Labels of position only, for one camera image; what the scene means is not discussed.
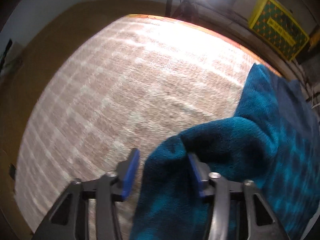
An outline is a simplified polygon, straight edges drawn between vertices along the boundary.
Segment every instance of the yellow patterned box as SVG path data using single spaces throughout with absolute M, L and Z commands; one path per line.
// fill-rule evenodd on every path
M 258 0 L 249 20 L 249 27 L 289 61 L 309 41 L 308 34 L 276 0 Z

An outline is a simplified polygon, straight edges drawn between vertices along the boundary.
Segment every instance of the pink patterned rug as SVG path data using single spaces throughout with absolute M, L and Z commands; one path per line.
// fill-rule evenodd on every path
M 262 60 L 217 33 L 163 17 L 129 15 L 97 33 L 58 70 L 28 121 L 15 197 L 30 228 L 70 180 L 96 179 L 138 147 L 134 190 L 118 205 L 127 239 L 145 159 L 183 129 L 231 117 L 254 62 Z

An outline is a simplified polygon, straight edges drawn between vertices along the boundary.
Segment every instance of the metal screw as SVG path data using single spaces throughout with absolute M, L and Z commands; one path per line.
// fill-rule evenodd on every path
M 218 179 L 218 178 L 221 177 L 221 175 L 220 175 L 220 173 L 218 173 L 218 172 L 210 172 L 210 173 L 209 173 L 209 177 L 210 177 L 211 179 Z
M 244 184 L 245 184 L 246 186 L 251 186 L 253 183 L 254 183 L 254 181 L 251 180 L 251 179 L 247 179 L 247 180 L 244 182 Z
M 73 181 L 75 184 L 81 184 L 81 179 L 74 179 Z
M 108 177 L 112 178 L 112 177 L 118 176 L 118 173 L 116 173 L 115 171 L 108 171 L 107 175 L 108 175 Z

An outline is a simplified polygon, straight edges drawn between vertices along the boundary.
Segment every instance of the yellow box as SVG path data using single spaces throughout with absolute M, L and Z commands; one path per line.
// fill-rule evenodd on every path
M 276 0 L 258 0 L 249 20 L 249 28 L 289 61 L 309 41 L 308 34 Z

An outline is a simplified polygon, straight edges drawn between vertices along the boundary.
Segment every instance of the blue fleece blanket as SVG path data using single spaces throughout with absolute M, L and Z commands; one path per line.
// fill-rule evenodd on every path
M 149 156 L 130 239 L 202 239 L 208 205 L 192 189 L 187 152 L 229 180 L 254 180 L 289 237 L 299 239 L 319 202 L 319 144 L 299 83 L 253 65 L 234 117 L 185 130 Z

